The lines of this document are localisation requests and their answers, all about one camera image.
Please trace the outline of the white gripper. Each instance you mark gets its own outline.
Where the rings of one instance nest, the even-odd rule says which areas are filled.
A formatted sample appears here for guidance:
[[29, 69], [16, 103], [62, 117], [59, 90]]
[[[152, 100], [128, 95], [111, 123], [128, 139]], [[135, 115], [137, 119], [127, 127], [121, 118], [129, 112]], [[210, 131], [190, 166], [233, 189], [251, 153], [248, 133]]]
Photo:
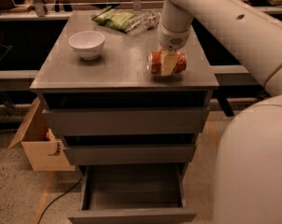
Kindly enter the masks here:
[[161, 23], [158, 25], [157, 36], [158, 43], [163, 52], [161, 53], [161, 75], [168, 77], [172, 75], [172, 72], [178, 62], [179, 55], [176, 51], [183, 48], [190, 35], [190, 29], [184, 32], [176, 33], [166, 29]]

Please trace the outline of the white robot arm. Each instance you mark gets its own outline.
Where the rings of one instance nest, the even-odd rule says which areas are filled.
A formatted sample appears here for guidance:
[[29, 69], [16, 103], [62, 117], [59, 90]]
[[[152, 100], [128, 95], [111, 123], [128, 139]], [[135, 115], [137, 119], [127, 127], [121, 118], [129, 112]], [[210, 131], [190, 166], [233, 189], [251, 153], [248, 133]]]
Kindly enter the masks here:
[[214, 224], [282, 224], [282, 22], [240, 0], [165, 0], [158, 38], [171, 49], [201, 23], [265, 88], [218, 148]]

